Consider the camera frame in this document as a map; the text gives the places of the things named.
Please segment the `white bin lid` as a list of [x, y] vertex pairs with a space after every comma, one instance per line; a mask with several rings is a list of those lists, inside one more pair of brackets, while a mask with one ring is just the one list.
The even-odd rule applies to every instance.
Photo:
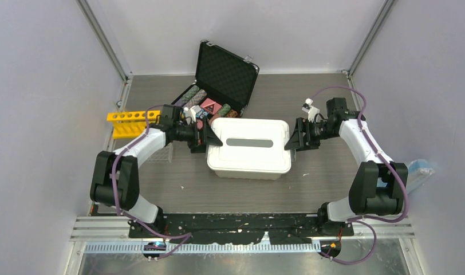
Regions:
[[222, 146], [283, 148], [289, 139], [289, 125], [283, 120], [218, 118], [212, 129]]

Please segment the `beige plastic bin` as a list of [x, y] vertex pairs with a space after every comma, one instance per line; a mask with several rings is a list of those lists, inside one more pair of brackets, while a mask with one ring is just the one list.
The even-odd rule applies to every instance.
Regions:
[[291, 169], [291, 152], [283, 148], [209, 146], [206, 155], [220, 178], [277, 180]]

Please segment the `clear plastic well plate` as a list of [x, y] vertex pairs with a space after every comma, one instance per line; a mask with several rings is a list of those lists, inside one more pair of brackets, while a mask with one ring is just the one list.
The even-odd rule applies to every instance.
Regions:
[[147, 162], [172, 162], [173, 157], [173, 144], [170, 143], [162, 149], [154, 152], [148, 159]]

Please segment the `yellow test tube rack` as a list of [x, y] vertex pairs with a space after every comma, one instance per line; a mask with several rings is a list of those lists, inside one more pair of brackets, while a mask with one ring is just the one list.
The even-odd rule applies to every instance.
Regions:
[[146, 128], [145, 118], [149, 123], [154, 123], [160, 115], [159, 110], [132, 112], [114, 112], [107, 114], [107, 122], [113, 125], [114, 139], [134, 139], [141, 135]]

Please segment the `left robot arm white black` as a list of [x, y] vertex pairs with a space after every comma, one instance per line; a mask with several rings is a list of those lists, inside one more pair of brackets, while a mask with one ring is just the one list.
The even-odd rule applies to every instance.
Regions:
[[146, 121], [144, 131], [127, 145], [101, 151], [94, 165], [90, 199], [114, 207], [118, 215], [143, 222], [151, 237], [164, 233], [162, 209], [140, 193], [139, 168], [155, 152], [172, 142], [186, 142], [191, 153], [204, 153], [208, 146], [223, 145], [206, 119], [202, 128], [195, 119], [188, 121], [182, 107], [166, 104], [154, 122]]

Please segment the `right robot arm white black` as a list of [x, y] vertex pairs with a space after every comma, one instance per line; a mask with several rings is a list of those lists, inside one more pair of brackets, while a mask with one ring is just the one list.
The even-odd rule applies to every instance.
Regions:
[[316, 150], [321, 141], [341, 138], [350, 149], [358, 169], [347, 197], [324, 203], [317, 211], [317, 229], [333, 234], [343, 223], [362, 218], [396, 223], [407, 216], [408, 167], [394, 162], [370, 133], [364, 115], [347, 108], [346, 100], [335, 97], [326, 103], [327, 116], [308, 98], [302, 105], [307, 118], [297, 118], [287, 151]]

